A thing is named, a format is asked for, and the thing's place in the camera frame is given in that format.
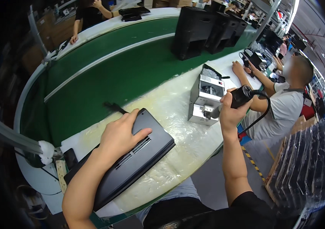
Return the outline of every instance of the laptop vent grille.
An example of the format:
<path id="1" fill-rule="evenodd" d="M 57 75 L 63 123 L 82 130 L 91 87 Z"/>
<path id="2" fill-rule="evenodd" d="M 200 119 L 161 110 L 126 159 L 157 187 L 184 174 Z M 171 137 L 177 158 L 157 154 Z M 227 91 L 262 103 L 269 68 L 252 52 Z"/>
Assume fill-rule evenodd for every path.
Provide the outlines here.
<path id="1" fill-rule="evenodd" d="M 116 169 L 119 169 L 124 163 L 126 163 L 130 158 L 132 158 L 132 155 L 130 153 L 127 153 L 124 155 L 123 159 L 116 165 Z"/>
<path id="2" fill-rule="evenodd" d="M 146 138 L 142 139 L 135 147 L 133 147 L 132 152 L 133 154 L 136 154 L 140 149 L 145 147 L 147 143 L 149 143 L 151 139 L 147 136 Z"/>

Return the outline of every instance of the laptop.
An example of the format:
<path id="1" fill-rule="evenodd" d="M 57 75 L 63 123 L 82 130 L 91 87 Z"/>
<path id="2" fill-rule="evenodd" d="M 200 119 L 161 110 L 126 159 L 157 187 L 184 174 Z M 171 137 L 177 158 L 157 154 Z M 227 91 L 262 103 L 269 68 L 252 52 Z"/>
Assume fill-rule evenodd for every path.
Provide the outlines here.
<path id="1" fill-rule="evenodd" d="M 144 128 L 151 128 L 152 133 L 119 158 L 105 173 L 96 191 L 94 211 L 98 211 L 131 186 L 175 146 L 174 139 L 145 108 L 138 112 L 132 134 Z M 64 176 L 67 184 L 87 161 L 90 154 L 91 152 Z"/>

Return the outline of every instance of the pink shirt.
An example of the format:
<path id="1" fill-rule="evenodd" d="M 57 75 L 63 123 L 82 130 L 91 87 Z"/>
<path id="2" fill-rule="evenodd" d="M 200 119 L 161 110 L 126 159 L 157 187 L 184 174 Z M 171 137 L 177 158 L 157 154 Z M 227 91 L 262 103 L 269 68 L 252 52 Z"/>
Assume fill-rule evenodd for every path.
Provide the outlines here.
<path id="1" fill-rule="evenodd" d="M 279 47 L 279 53 L 282 54 L 283 56 L 286 55 L 287 53 L 287 46 L 285 43 L 282 43 L 281 46 Z"/>

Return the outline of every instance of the green conveyor belt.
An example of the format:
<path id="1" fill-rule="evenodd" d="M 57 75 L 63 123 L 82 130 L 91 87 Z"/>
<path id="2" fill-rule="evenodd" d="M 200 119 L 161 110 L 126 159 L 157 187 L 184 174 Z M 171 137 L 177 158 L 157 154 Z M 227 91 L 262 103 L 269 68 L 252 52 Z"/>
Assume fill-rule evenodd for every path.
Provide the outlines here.
<path id="1" fill-rule="evenodd" d="M 155 37 L 174 32 L 176 22 L 177 18 L 169 18 L 124 27 L 94 39 L 60 59 L 32 87 L 22 112 L 21 133 L 35 140 L 46 140 L 54 146 L 60 146 L 62 140 L 110 114 L 102 106 L 104 101 L 123 106 L 176 74 L 247 47 L 250 38 L 255 34 L 245 32 L 233 48 L 225 48 L 215 55 L 204 51 L 201 56 L 185 61 L 179 61 L 170 52 L 172 37 L 147 43 L 113 56 L 85 71 L 60 89 L 46 104 L 43 102 L 46 94 L 80 68 L 129 45 L 131 41 L 127 40 L 132 39 L 132 34 L 138 35 L 137 30 L 146 30 L 144 26 L 154 27 L 156 34 L 152 37 Z M 164 25 L 166 32 L 157 34 L 161 27 L 155 26 L 156 24 Z M 123 44 L 120 44 L 121 36 L 125 38 Z M 138 41 L 149 38 L 149 33 L 146 33 Z"/>

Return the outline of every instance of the black t-shirt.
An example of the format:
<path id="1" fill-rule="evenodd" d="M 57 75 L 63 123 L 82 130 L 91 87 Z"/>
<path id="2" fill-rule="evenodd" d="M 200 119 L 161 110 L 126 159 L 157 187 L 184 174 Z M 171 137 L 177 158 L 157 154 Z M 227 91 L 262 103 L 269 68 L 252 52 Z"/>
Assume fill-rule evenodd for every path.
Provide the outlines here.
<path id="1" fill-rule="evenodd" d="M 101 4 L 104 6 L 105 9 L 110 11 L 107 1 L 102 1 Z M 100 10 L 95 7 L 86 7 L 86 8 L 78 7 L 76 10 L 75 20 L 81 20 L 81 18 L 83 18 L 82 30 L 85 30 L 89 27 L 92 27 L 95 24 L 107 20 L 106 18 L 103 18 L 103 15 L 100 12 Z"/>
<path id="2" fill-rule="evenodd" d="M 229 208 L 217 211 L 199 199 L 181 197 L 153 204 L 144 229 L 206 229 L 206 228 L 274 228 L 275 214 L 265 201 L 253 192 L 238 196 Z"/>

